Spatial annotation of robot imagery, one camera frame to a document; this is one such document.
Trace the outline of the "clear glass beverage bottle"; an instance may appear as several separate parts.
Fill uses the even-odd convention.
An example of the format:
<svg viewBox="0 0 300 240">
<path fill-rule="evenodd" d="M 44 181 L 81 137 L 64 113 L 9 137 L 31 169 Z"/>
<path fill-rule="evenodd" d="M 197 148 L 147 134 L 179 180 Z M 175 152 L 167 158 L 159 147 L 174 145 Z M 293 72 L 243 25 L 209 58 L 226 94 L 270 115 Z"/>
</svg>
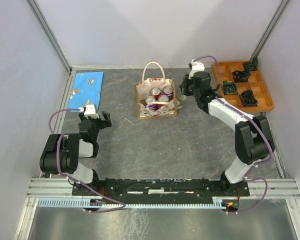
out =
<svg viewBox="0 0 300 240">
<path fill-rule="evenodd" d="M 184 94 L 177 97 L 177 110 L 181 110 L 185 106 L 187 98 Z"/>
</svg>

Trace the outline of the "patterned canvas tote bag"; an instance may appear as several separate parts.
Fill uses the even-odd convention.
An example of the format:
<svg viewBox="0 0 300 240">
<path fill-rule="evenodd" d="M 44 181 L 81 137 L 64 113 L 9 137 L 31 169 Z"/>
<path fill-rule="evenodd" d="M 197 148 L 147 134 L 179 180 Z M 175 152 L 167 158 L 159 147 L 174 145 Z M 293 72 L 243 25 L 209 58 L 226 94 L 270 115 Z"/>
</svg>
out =
<svg viewBox="0 0 300 240">
<path fill-rule="evenodd" d="M 146 78 L 146 70 L 156 65 L 161 77 Z M 151 61 L 145 65 L 141 81 L 134 85 L 136 117 L 139 120 L 173 117 L 177 114 L 178 100 L 175 81 L 167 78 L 163 67 Z"/>
</svg>

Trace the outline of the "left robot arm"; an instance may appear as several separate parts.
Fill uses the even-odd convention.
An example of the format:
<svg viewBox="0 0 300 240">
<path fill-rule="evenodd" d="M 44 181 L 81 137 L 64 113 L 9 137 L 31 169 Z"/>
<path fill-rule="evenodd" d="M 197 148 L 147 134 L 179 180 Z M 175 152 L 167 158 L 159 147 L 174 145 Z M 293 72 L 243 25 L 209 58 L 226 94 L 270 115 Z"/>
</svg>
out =
<svg viewBox="0 0 300 240">
<path fill-rule="evenodd" d="M 80 113 L 78 133 L 66 137 L 50 134 L 39 160 L 40 170 L 45 174 L 65 175 L 83 184 L 89 195 L 96 195 L 101 189 L 99 177 L 94 169 L 79 163 L 79 159 L 96 158 L 99 152 L 97 142 L 100 130 L 112 126 L 111 115 L 103 111 L 104 119 Z"/>
</svg>

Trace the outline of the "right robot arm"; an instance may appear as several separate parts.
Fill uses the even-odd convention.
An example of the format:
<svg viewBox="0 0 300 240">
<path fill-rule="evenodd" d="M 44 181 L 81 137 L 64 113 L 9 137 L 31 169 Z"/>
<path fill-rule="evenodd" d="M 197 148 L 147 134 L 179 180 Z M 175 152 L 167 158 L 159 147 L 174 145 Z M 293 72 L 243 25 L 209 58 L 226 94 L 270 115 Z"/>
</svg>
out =
<svg viewBox="0 0 300 240">
<path fill-rule="evenodd" d="M 268 119 L 263 115 L 249 115 L 227 102 L 212 88 L 211 76 L 206 71 L 186 74 L 179 88 L 183 95 L 194 97 L 199 109 L 234 131 L 236 157 L 219 181 L 221 193 L 230 196 L 248 179 L 252 168 L 274 157 L 275 146 Z"/>
</svg>

